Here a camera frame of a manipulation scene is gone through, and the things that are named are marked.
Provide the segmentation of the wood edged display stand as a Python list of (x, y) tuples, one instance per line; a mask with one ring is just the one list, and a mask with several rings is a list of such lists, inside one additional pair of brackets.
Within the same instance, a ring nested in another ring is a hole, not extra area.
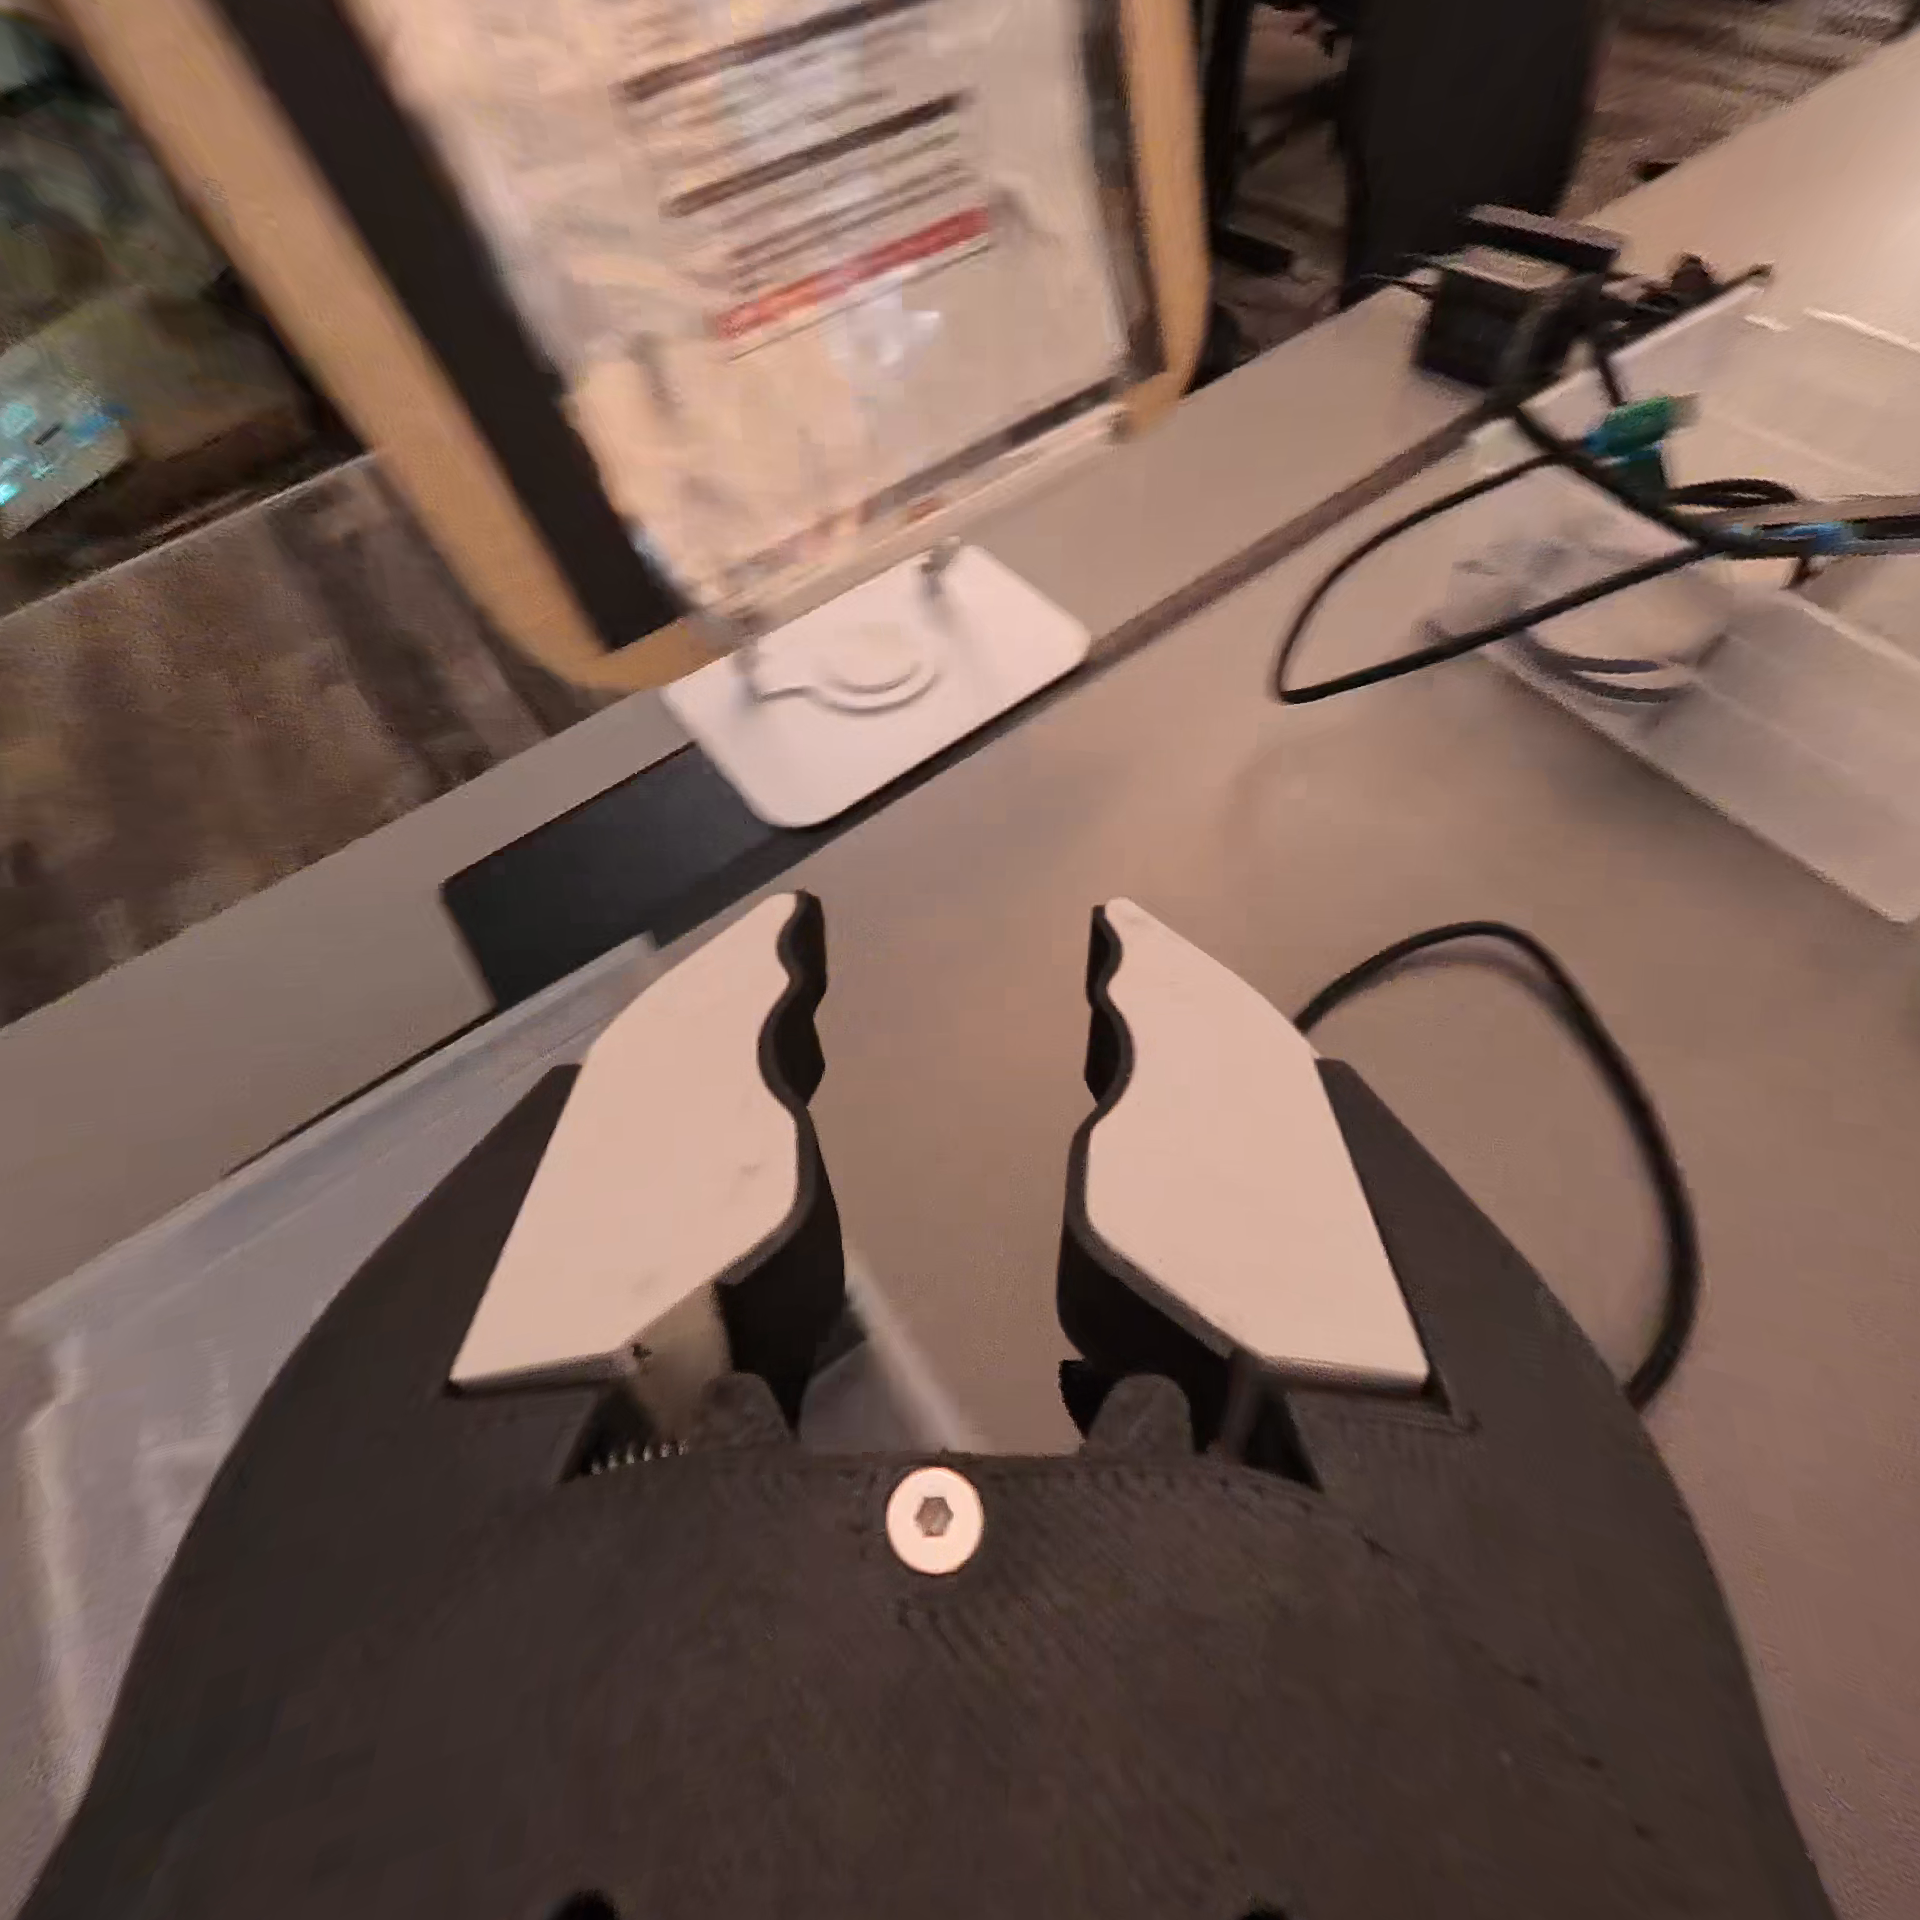
[(637, 547), (558, 376), (350, 4), (18, 4), (124, 108), (429, 539), (519, 656), (660, 689), (747, 807), (812, 828), (1083, 668), (1086, 618), (972, 541), (974, 516), (1164, 418), (1206, 329), (1186, 4), (1116, 5), (1155, 362), (850, 562), (744, 611)]

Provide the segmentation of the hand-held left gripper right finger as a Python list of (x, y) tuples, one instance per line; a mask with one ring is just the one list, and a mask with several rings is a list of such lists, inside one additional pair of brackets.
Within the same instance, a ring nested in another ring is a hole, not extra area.
[(1083, 1434), (1132, 1380), (1203, 1451), (1289, 1451), (1309, 1401), (1422, 1420), (1433, 1357), (1327, 1062), (1140, 901), (1095, 906), (1091, 1109), (1060, 1235), (1063, 1394)]

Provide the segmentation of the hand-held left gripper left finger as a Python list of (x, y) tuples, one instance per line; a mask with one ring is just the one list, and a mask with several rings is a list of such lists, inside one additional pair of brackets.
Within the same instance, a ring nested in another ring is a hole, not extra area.
[(723, 1377), (799, 1428), (848, 1311), (843, 1218), (811, 1103), (827, 918), (769, 895), (588, 1046), (446, 1383), (610, 1383), (691, 1428)]

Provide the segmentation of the black box cart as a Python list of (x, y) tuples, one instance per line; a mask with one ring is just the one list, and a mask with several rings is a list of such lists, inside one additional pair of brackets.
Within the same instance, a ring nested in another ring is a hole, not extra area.
[(1608, 19), (1600, 1), (1348, 4), (1343, 304), (1448, 250), (1478, 205), (1560, 207)]

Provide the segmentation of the clear plastic bin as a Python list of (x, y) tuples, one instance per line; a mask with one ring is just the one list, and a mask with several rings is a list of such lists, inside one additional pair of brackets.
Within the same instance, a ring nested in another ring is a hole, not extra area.
[(634, 937), (286, 1136), (26, 1301), (18, 1441), (46, 1772), (72, 1816), (184, 1531), (277, 1373), (378, 1243), (660, 972)]
[(1668, 400), (1680, 484), (1789, 489), (1789, 556), (1706, 556), (1490, 648), (1517, 679), (1870, 907), (1918, 911), (1917, 340), (1808, 306), (1758, 268), (1621, 347), (1628, 400)]

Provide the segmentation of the black hdmi cable green plugs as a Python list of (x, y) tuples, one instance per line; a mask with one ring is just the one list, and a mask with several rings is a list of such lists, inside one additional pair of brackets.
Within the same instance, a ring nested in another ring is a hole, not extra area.
[[(1706, 562), (1789, 563), (1791, 584), (1808, 584), (1825, 565), (1856, 559), (1909, 557), (1918, 546), (1918, 505), (1912, 494), (1853, 494), (1815, 500), (1762, 477), (1715, 477), (1678, 486), (1668, 477), (1667, 446), (1688, 416), (1680, 395), (1621, 398), (1578, 440), (1555, 431), (1522, 401), (1510, 401), (1501, 422), (1513, 426), (1529, 456), (1492, 475), (1444, 491), (1388, 521), (1344, 551), (1309, 590), (1279, 638), (1268, 692), (1285, 708), (1309, 708), (1335, 698), (1407, 679), (1492, 648), (1535, 640), (1553, 622), (1652, 586)], [(1572, 477), (1626, 516), (1664, 534), (1671, 547), (1603, 573), (1591, 584), (1533, 597), (1513, 611), (1461, 631), (1441, 631), (1384, 661), (1303, 683), (1293, 663), (1325, 604), (1364, 562), (1444, 516), (1458, 513), (1527, 477), (1555, 472)]]
[(1693, 1347), (1706, 1289), (1698, 1214), (1668, 1126), (1640, 1072), (1600, 1010), (1564, 959), (1535, 931), (1498, 919), (1434, 923), (1409, 931), (1344, 972), (1332, 975), (1294, 1013), (1301, 1034), (1312, 1034), (1348, 1002), (1367, 995), (1410, 966), (1426, 964), (1444, 948), (1503, 948), (1536, 980), (1555, 1019), (1595, 1072), (1635, 1146), (1661, 1227), (1662, 1266), (1657, 1311), (1644, 1350), (1618, 1380), (1628, 1406), (1646, 1415), (1664, 1395)]

